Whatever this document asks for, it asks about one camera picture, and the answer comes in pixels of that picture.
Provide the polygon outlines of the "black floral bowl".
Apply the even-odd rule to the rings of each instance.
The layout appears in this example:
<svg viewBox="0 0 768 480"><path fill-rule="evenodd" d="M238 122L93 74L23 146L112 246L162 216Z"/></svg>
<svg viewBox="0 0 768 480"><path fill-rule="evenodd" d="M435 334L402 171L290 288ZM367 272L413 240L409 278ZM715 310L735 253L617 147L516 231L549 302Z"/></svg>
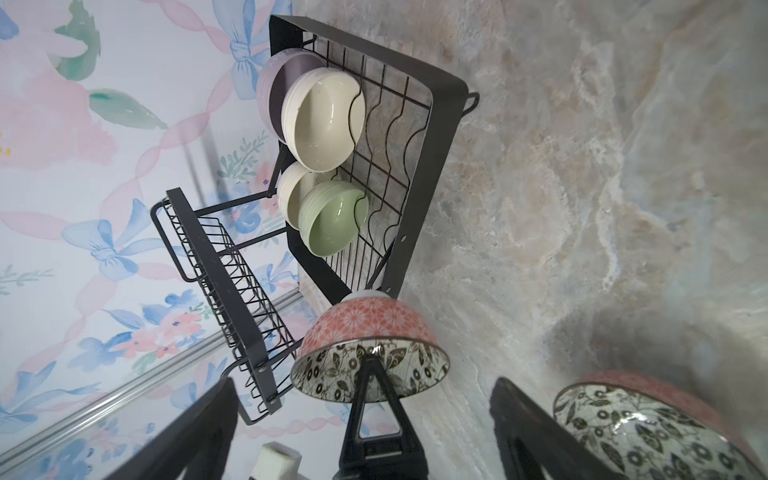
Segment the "black floral bowl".
<svg viewBox="0 0 768 480"><path fill-rule="evenodd" d="M292 385L316 399L350 403L368 355L379 359L401 398L432 388L450 369L448 354L418 310L366 290L348 295L314 321L292 366Z"/></svg>
<svg viewBox="0 0 768 480"><path fill-rule="evenodd" d="M627 371L588 375L565 387L553 417L625 479L764 479L741 435L699 398Z"/></svg>

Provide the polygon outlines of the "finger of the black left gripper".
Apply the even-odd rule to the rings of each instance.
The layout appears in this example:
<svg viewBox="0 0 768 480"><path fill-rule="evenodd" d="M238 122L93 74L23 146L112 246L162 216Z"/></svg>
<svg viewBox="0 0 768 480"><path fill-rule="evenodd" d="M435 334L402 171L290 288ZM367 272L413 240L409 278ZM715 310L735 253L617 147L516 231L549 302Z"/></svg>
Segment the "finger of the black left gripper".
<svg viewBox="0 0 768 480"><path fill-rule="evenodd" d="M424 448L380 358L366 354L355 379L336 479L426 479Z"/></svg>

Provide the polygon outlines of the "black wire dish rack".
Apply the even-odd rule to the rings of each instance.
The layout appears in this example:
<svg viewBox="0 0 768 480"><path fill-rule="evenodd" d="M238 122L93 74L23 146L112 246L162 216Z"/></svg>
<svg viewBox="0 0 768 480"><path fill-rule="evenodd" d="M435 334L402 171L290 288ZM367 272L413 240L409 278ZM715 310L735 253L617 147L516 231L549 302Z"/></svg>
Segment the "black wire dish rack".
<svg viewBox="0 0 768 480"><path fill-rule="evenodd" d="M364 289L397 296L459 123L480 96L436 66L307 17L273 16L269 33L274 52L304 48L361 86L364 130L334 178L360 188L370 210L351 244L330 256L312 254L290 226L268 237L287 241L301 272L331 304ZM246 377L247 395L238 411L247 425L280 409L291 389L287 368L301 340L246 262L245 243L231 238L219 215L276 195L270 183L263 191L197 209L174 188L150 211L161 235L174 231L179 238L173 262L186 282L201 287L232 351L230 370Z"/></svg>

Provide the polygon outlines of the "light green bowl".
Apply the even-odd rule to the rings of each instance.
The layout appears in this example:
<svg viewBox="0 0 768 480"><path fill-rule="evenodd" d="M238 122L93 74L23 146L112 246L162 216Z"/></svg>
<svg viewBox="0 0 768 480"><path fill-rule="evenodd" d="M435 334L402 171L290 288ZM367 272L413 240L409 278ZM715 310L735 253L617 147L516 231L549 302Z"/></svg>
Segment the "light green bowl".
<svg viewBox="0 0 768 480"><path fill-rule="evenodd" d="M299 209L299 232L311 254L329 257L357 238L369 212L366 194L353 184L331 180L314 186Z"/></svg>

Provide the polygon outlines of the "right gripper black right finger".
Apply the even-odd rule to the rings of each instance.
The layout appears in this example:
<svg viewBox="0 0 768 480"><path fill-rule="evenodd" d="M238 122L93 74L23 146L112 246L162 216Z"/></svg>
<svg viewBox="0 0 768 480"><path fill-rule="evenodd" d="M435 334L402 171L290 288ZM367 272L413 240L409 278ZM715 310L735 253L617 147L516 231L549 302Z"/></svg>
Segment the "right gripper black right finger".
<svg viewBox="0 0 768 480"><path fill-rule="evenodd" d="M490 414L508 479L616 479L511 380L496 380Z"/></svg>

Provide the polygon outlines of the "cream speckled bowl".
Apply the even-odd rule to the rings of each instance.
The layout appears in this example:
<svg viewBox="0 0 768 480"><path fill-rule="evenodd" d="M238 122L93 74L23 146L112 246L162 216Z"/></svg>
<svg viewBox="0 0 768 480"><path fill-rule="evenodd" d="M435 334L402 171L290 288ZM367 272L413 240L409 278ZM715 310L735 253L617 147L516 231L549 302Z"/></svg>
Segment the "cream speckled bowl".
<svg viewBox="0 0 768 480"><path fill-rule="evenodd" d="M300 162L288 166L277 182L278 206L286 222L299 229L299 210L306 195L318 184L329 181L334 171L312 172Z"/></svg>

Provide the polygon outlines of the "cream white bowl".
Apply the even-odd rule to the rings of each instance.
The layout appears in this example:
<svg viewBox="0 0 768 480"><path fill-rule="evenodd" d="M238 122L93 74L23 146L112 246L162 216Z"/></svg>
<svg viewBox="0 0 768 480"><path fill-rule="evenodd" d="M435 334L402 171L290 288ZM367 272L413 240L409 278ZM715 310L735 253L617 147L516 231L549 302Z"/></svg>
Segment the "cream white bowl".
<svg viewBox="0 0 768 480"><path fill-rule="evenodd" d="M301 75L289 88L281 111L290 152L318 173L336 169L352 155L365 121L361 85L352 75L327 67Z"/></svg>

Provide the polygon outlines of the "lavender bowl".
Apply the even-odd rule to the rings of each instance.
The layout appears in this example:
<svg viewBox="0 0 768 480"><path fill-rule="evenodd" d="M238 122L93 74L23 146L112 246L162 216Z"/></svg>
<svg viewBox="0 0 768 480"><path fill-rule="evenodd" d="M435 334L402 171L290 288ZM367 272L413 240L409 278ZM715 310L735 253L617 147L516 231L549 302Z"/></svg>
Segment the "lavender bowl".
<svg viewBox="0 0 768 480"><path fill-rule="evenodd" d="M325 65L326 62L314 52L289 48L270 57L261 69L257 83L260 118L280 142L285 142L281 115L288 90L299 77Z"/></svg>

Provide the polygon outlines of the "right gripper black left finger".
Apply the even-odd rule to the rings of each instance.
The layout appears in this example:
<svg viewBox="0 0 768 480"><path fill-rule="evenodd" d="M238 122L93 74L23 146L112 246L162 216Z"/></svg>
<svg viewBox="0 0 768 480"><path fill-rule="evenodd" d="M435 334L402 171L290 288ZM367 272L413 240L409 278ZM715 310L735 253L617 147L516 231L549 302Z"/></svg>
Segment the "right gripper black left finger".
<svg viewBox="0 0 768 480"><path fill-rule="evenodd" d="M220 479L238 422L231 379L219 380L111 479Z"/></svg>

